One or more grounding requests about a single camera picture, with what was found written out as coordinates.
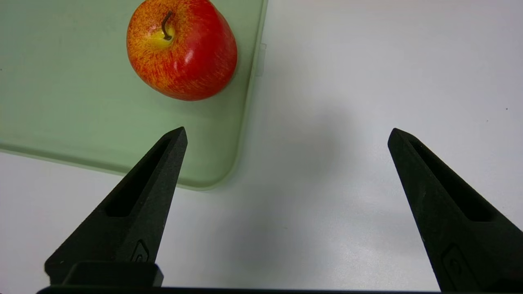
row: white table surface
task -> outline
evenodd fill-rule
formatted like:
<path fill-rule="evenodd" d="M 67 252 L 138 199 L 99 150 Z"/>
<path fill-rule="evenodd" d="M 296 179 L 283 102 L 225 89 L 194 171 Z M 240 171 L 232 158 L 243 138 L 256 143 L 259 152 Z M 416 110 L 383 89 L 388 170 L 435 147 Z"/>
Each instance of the white table surface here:
<path fill-rule="evenodd" d="M 164 286 L 438 290 L 387 149 L 418 136 L 523 227 L 523 1 L 271 0 L 235 175 L 175 192 Z M 0 154 L 0 292 L 120 180 Z"/>

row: apple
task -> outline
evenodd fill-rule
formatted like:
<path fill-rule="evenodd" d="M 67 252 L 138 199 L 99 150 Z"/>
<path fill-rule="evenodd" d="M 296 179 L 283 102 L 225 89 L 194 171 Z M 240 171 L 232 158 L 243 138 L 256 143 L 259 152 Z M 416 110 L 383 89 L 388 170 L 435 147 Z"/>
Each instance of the apple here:
<path fill-rule="evenodd" d="M 237 63 L 231 28 L 209 0 L 143 2 L 127 28 L 127 55 L 149 86 L 187 101 L 225 88 Z"/>

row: green cutting board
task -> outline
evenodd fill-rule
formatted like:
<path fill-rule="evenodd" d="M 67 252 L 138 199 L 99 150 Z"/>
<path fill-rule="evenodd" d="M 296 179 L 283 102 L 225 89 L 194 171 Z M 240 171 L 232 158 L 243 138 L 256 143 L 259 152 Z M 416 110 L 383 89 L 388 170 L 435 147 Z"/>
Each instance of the green cutting board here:
<path fill-rule="evenodd" d="M 197 102 L 152 90 L 129 64 L 127 25 L 141 2 L 0 2 L 0 149 L 125 174 L 184 126 L 180 186 L 224 181 L 238 158 L 266 0 L 212 0 L 236 37 L 238 65 L 221 93 Z"/>

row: apple stem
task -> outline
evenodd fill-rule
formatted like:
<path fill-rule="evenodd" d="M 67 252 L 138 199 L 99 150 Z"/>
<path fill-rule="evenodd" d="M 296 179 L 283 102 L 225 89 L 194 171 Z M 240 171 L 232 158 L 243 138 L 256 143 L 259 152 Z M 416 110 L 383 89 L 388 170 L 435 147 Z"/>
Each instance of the apple stem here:
<path fill-rule="evenodd" d="M 165 16 L 164 20 L 162 21 L 162 31 L 164 32 L 164 39 L 165 40 L 170 40 L 172 39 L 172 36 L 169 36 L 169 34 L 167 33 L 167 31 L 165 30 L 165 24 L 167 23 L 167 21 L 169 20 L 169 17 L 173 14 L 172 11 L 169 11 L 169 13 L 167 13 L 167 15 Z"/>

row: red apple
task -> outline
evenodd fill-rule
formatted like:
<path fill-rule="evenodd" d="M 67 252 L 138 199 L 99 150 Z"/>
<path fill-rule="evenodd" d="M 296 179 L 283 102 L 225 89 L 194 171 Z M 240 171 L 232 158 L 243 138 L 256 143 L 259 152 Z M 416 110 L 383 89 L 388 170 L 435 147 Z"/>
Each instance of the red apple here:
<path fill-rule="evenodd" d="M 189 101 L 221 91 L 237 62 L 231 28 L 209 0 L 143 2 L 127 28 L 127 55 L 153 89 Z"/>

